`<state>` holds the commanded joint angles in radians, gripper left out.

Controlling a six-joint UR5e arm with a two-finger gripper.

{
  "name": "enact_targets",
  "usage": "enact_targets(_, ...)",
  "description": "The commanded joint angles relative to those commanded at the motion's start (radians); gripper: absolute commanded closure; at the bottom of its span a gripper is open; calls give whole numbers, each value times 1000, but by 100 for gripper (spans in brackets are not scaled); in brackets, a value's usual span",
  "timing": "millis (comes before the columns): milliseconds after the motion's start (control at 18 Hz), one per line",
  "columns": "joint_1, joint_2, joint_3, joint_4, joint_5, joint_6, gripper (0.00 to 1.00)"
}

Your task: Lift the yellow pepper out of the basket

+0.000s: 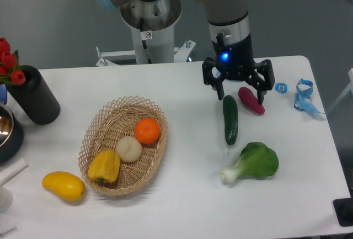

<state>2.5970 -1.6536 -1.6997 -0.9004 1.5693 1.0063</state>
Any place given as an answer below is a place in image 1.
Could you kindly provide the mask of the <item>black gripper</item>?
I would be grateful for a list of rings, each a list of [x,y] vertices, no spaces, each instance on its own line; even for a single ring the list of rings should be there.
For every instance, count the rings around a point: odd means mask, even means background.
[[[226,43],[225,33],[216,35],[215,59],[207,57],[202,63],[202,75],[205,85],[210,85],[218,100],[224,97],[223,81],[244,81],[256,89],[258,104],[262,105],[267,91],[275,84],[274,70],[269,59],[255,62],[253,59],[251,34],[236,43]],[[218,76],[212,70],[216,68]]]

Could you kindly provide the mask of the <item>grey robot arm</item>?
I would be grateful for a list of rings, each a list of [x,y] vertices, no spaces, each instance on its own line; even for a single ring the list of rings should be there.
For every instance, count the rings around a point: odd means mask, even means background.
[[[259,103],[275,83],[270,60],[255,62],[247,0],[194,0],[206,10],[214,57],[202,65],[204,83],[224,96],[223,81],[244,81],[257,91]],[[180,0],[98,0],[118,8],[130,27],[139,64],[174,61],[174,26],[181,15]]]

